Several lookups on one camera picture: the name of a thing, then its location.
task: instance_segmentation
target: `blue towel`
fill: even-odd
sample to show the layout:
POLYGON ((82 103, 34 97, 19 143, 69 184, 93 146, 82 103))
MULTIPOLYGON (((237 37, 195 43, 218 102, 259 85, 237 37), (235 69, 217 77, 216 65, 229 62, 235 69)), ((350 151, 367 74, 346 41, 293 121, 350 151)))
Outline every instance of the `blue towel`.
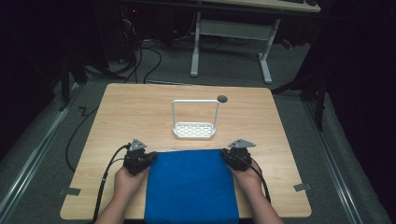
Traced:
POLYGON ((148 173, 145 221, 238 223, 233 175, 220 150, 159 153, 148 173))

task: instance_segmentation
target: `wooden table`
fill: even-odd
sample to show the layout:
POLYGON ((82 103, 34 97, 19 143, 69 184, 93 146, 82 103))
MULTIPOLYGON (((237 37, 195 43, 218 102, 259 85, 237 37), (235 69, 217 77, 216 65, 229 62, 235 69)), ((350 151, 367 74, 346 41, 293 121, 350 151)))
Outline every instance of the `wooden table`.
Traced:
MULTIPOLYGON (((311 208, 288 139, 271 92, 265 88, 110 84, 106 88, 90 135, 82 152, 61 211, 64 219, 91 219, 103 172, 114 152, 134 138, 150 151, 175 151, 228 147, 239 139, 257 144, 249 148, 263 170, 273 207, 281 217, 308 217, 311 208), (228 97, 219 108, 217 131, 210 140, 180 140, 173 135, 172 102, 176 99, 217 99, 228 97)), ((122 162, 109 171, 101 210, 113 194, 114 174, 122 162)), ((126 218, 143 218, 147 179, 127 208, 126 218)), ((240 217, 251 217, 250 209, 235 183, 240 217)))

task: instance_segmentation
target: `white basket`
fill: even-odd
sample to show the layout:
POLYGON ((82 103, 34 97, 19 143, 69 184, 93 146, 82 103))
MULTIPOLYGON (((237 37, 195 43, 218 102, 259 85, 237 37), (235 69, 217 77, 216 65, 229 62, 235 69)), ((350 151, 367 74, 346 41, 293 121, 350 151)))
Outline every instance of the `white basket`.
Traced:
POLYGON ((216 132, 216 120, 219 111, 219 101, 217 100, 175 100, 172 103, 173 132, 177 138, 184 139, 210 139, 216 132), (176 122, 177 103, 216 103, 216 113, 213 123, 210 122, 176 122))

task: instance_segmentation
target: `black cable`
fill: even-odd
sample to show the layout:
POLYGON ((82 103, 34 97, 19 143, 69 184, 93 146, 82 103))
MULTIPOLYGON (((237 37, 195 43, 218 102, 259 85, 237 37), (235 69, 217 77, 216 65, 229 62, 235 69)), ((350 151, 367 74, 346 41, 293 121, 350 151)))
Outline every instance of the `black cable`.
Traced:
POLYGON ((102 182, 99 187, 98 197, 96 199, 95 211, 93 212, 92 223, 94 223, 96 221, 96 219, 98 218, 98 215, 99 215, 99 208, 100 208, 100 203, 102 201, 103 190, 105 189, 105 183, 106 183, 106 179, 107 179, 107 175, 108 175, 108 170, 110 169, 111 165, 115 162, 114 158, 116 158, 117 154, 119 154, 119 152, 121 150, 123 150, 124 148, 128 148, 130 145, 131 144, 128 144, 128 145, 122 146, 119 149, 117 149, 117 151, 114 153, 113 157, 111 158, 110 162, 108 163, 108 166, 105 170, 105 173, 103 174, 102 182))
POLYGON ((173 43, 176 44, 176 45, 179 45, 179 46, 191 46, 195 42, 195 38, 192 38, 192 37, 195 37, 195 35, 190 35, 190 36, 184 37, 183 39, 174 40, 173 43), (179 43, 180 41, 185 41, 185 40, 190 39, 190 38, 191 38, 191 41, 189 43, 187 43, 187 44, 180 44, 179 43))
POLYGON ((113 162, 111 162, 111 164, 113 164, 114 162, 116 162, 116 161, 123 161, 124 160, 124 158, 119 158, 119 159, 116 159, 116 160, 114 160, 113 162))
POLYGON ((84 121, 87 120, 87 119, 93 114, 93 112, 95 112, 98 108, 99 108, 99 106, 97 106, 93 111, 91 111, 91 113, 89 113, 88 115, 85 116, 85 118, 79 123, 79 125, 77 126, 77 128, 73 131, 73 134, 72 134, 72 136, 70 136, 69 142, 67 143, 66 151, 64 152, 64 156, 65 156, 65 158, 66 158, 67 166, 70 168, 70 170, 71 170, 73 173, 76 171, 76 169, 73 168, 73 166, 70 164, 70 161, 69 161, 69 155, 68 155, 68 154, 69 154, 70 144, 71 144, 71 142, 72 142, 74 136, 76 135, 78 129, 79 129, 79 128, 82 126, 82 124, 84 123, 84 121))
MULTIPOLYGON (((137 73, 137 68, 139 67, 140 63, 142 62, 142 45, 140 44, 139 46, 139 51, 140 51, 140 57, 139 57, 139 62, 134 66, 134 70, 129 74, 129 76, 127 78, 125 78, 124 83, 127 83, 129 78, 133 75, 137 73)), ((134 81, 135 83, 137 83, 137 75, 134 76, 134 81)))
POLYGON ((150 74, 152 71, 154 71, 158 66, 160 66, 160 63, 163 61, 163 56, 161 56, 161 54, 160 54, 157 50, 155 50, 155 49, 147 49, 147 50, 151 50, 151 51, 157 53, 158 56, 160 56, 160 60, 158 61, 157 65, 155 65, 155 67, 153 67, 153 68, 145 75, 145 77, 143 78, 143 84, 146 84, 146 79, 148 78, 149 74, 150 74))
POLYGON ((187 31, 187 33, 186 33, 185 35, 183 35, 182 37, 177 38, 177 39, 174 39, 174 43, 176 43, 176 41, 178 41, 178 40, 182 40, 182 39, 190 38, 190 37, 194 36, 194 35, 191 35, 191 30, 192 30, 192 27, 193 27, 194 24, 195 24, 195 18, 196 18, 196 17, 197 17, 197 12, 195 12, 194 15, 193 15, 193 17, 192 17, 192 21, 191 21, 191 25, 190 25, 189 31, 187 31))
POLYGON ((214 39, 214 40, 218 39, 219 40, 219 44, 217 46, 215 46, 214 48, 206 48, 202 44, 200 44, 199 46, 200 46, 201 49, 214 50, 214 49, 218 49, 223 44, 223 38, 221 36, 209 36, 209 35, 206 35, 205 37, 208 40, 210 40, 210 39, 214 39))
MULTIPOLYGON (((136 65, 136 57, 134 56, 134 47, 135 47, 134 39, 138 38, 139 36, 140 36, 140 32, 137 32, 136 34, 134 34, 132 40, 129 41, 130 43, 127 43, 126 55, 132 54, 131 60, 128 62, 128 64, 125 67, 123 67, 123 68, 121 68, 119 70, 116 70, 116 71, 114 71, 112 73, 118 75, 118 74, 121 74, 121 73, 124 73, 124 72, 128 71, 129 69, 131 69, 132 67, 134 67, 136 65)), ((87 73, 95 75, 95 76, 102 76, 103 75, 103 73, 92 71, 92 70, 88 69, 87 67, 85 67, 85 71, 87 73)))
POLYGON ((268 202, 271 203, 270 192, 269 192, 269 190, 268 190, 267 183, 265 182, 265 179, 264 179, 264 177, 263 177, 262 174, 261 174, 261 173, 262 173, 262 168, 259 166, 259 164, 254 160, 254 161, 256 162, 257 166, 259 166, 259 169, 260 169, 261 173, 259 173, 259 171, 257 171, 251 164, 245 162, 244 160, 242 160, 241 158, 239 158, 237 155, 235 155, 234 153, 232 153, 230 150, 228 150, 228 151, 229 151, 230 154, 232 154, 233 156, 235 156, 235 157, 236 157, 238 160, 240 160, 242 163, 244 163, 245 165, 247 165, 248 167, 250 167, 250 168, 254 171, 254 173, 256 173, 256 174, 259 176, 260 180, 262 181, 262 185, 264 186, 265 197, 267 198, 268 202))

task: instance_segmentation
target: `dark background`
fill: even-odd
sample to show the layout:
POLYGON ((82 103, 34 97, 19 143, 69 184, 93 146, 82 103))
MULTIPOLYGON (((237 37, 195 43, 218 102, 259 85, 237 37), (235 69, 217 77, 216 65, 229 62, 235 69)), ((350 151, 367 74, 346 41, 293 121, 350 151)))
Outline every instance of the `dark background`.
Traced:
MULTIPOLYGON (((284 19, 276 42, 312 43, 297 78, 325 75, 326 91, 346 137, 393 221, 396 194, 396 3, 394 0, 321 1, 322 13, 348 16, 320 28, 317 21, 284 19)), ((172 45, 191 12, 139 8, 136 29, 172 45)), ((77 1, 0 3, 1 150, 3 158, 53 98, 66 52, 97 65, 126 59, 119 7, 77 1)), ((315 88, 315 80, 301 88, 315 88)))

